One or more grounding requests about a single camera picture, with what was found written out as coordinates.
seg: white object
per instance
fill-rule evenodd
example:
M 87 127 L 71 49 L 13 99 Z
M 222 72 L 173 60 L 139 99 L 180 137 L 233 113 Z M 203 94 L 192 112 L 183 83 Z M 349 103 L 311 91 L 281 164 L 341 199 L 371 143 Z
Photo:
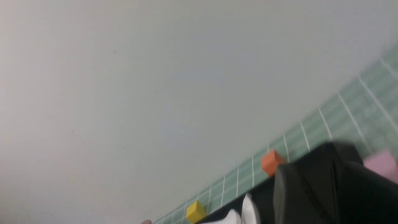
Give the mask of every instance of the white object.
M 246 194 L 243 199 L 242 224 L 260 224 L 260 215 L 250 194 Z
M 203 224 L 241 224 L 241 221 L 239 213 L 231 209 L 229 210 L 225 218 L 214 222 L 206 222 Z

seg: white wall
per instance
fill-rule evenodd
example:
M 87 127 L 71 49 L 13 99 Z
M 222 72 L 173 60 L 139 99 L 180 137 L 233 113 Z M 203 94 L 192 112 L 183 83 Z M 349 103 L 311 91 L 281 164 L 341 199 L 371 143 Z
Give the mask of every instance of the white wall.
M 397 40 L 394 0 L 2 0 L 0 223 L 155 220 Z

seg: orange block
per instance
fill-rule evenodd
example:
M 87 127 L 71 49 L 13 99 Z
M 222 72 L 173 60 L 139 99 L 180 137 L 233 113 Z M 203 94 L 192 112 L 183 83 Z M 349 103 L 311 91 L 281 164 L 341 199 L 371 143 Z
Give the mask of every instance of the orange block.
M 284 164 L 285 159 L 279 155 L 275 150 L 270 150 L 261 158 L 261 167 L 268 176 L 273 176 L 276 172 L 276 167 L 279 164 Z

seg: yellow block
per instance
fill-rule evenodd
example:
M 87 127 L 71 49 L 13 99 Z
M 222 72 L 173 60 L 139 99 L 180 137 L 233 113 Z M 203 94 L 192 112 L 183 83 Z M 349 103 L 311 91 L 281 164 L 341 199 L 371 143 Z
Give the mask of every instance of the yellow block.
M 186 217 L 191 223 L 196 223 L 206 217 L 206 211 L 199 201 L 195 201 L 193 204 L 188 206 Z

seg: foam block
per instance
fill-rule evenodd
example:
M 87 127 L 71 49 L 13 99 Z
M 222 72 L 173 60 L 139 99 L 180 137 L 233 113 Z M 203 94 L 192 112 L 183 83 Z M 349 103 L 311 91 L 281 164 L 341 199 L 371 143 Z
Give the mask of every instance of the foam block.
M 284 163 L 285 159 L 273 149 L 261 158 L 261 167 L 268 176 L 275 175 L 276 167 Z
M 187 207 L 186 218 L 189 222 L 197 223 L 204 217 L 206 217 L 206 211 L 199 201 L 195 201 Z
M 398 166 L 389 150 L 383 150 L 365 159 L 363 165 L 373 172 L 398 183 Z

